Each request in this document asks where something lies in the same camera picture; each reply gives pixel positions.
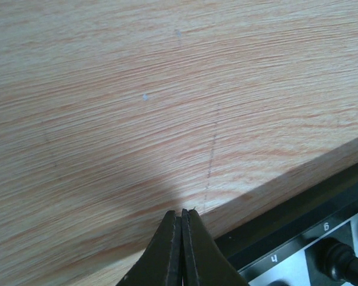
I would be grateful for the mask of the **black and white chessboard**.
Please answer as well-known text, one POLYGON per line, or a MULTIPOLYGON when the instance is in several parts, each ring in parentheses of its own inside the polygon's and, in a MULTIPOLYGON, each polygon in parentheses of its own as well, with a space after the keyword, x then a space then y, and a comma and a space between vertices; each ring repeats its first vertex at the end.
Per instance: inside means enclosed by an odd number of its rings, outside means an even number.
POLYGON ((358 163, 216 240, 249 285, 352 285, 321 272, 320 240, 358 257, 358 163))

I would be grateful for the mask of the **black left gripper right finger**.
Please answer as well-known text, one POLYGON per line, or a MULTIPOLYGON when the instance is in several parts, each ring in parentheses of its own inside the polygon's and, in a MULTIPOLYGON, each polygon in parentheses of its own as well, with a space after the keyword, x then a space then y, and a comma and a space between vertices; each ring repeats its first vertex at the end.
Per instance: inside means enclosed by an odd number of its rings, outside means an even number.
POLYGON ((182 209, 184 285, 248 285, 223 256, 195 210, 182 209))

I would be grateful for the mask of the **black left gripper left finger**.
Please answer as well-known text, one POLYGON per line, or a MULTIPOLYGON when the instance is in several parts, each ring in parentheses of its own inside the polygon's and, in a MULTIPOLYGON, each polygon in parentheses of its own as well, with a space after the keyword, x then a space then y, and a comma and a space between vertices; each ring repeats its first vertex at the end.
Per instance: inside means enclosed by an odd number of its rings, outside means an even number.
POLYGON ((170 210, 142 256, 118 285, 181 285, 181 242, 181 218, 170 210))

